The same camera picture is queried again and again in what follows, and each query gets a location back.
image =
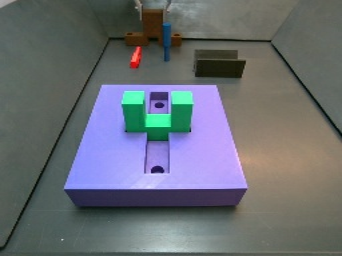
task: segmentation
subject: hole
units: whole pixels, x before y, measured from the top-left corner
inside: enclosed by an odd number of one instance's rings
[[[151,173],[164,173],[164,168],[161,166],[156,165],[152,167]]]
[[[163,108],[164,107],[164,103],[163,102],[156,102],[155,103],[155,107],[156,108]]]

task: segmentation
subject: purple base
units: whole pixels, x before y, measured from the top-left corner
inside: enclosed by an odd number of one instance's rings
[[[145,133],[125,133],[124,91],[192,91],[191,133],[169,133],[168,173],[144,172]],[[77,206],[236,205],[247,190],[216,86],[102,85],[64,190]]]

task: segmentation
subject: table surface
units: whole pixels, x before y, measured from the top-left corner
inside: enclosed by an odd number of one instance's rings
[[[196,78],[195,49],[239,50],[240,79]],[[112,40],[89,78],[4,253],[342,252],[342,143],[267,42]],[[216,84],[248,191],[237,207],[77,208],[62,186],[101,84]]]

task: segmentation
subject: green block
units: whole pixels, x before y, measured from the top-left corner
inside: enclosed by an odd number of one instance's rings
[[[167,141],[171,131],[171,114],[147,114],[145,131],[148,141]]]
[[[171,131],[189,132],[193,98],[189,91],[171,92]]]
[[[144,91],[125,91],[121,100],[127,132],[144,132]]]

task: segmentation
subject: blue stick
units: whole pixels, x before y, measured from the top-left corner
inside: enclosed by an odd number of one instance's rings
[[[163,23],[163,46],[164,46],[164,61],[169,61],[171,47],[171,23]]]

